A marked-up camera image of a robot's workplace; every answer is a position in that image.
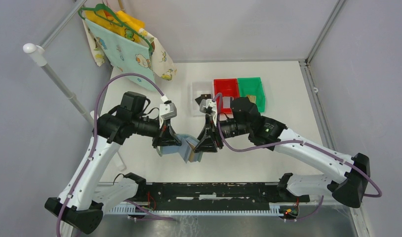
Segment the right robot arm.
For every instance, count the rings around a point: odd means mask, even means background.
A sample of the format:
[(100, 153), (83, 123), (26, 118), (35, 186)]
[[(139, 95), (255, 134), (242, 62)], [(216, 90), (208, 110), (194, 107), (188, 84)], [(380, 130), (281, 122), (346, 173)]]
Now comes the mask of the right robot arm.
[(361, 206), (370, 183), (370, 163), (366, 155), (351, 156), (316, 144), (284, 123), (261, 115), (256, 104), (247, 97), (231, 102), (233, 118), (219, 120), (217, 102), (217, 98), (198, 102), (200, 112), (205, 114), (205, 125), (198, 136), (195, 153), (216, 153), (228, 138), (246, 134), (254, 144), (250, 150), (268, 149), (285, 154), (321, 172), (320, 175), (284, 174), (277, 187), (280, 200), (330, 195), (347, 207)]

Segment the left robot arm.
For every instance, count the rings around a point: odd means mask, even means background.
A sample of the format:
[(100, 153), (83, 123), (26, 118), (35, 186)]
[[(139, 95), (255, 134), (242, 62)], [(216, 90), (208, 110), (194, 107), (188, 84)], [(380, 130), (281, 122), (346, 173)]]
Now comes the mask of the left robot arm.
[(145, 95), (126, 92), (118, 106), (98, 118), (87, 152), (72, 179), (58, 197), (48, 198), (44, 205), (57, 216), (58, 223), (65, 222), (90, 234), (104, 214), (121, 202), (146, 197), (146, 180), (135, 174), (127, 174), (124, 180), (98, 194), (95, 190), (109, 162), (131, 135), (151, 137), (154, 148), (182, 145), (170, 120), (143, 116), (147, 103)]

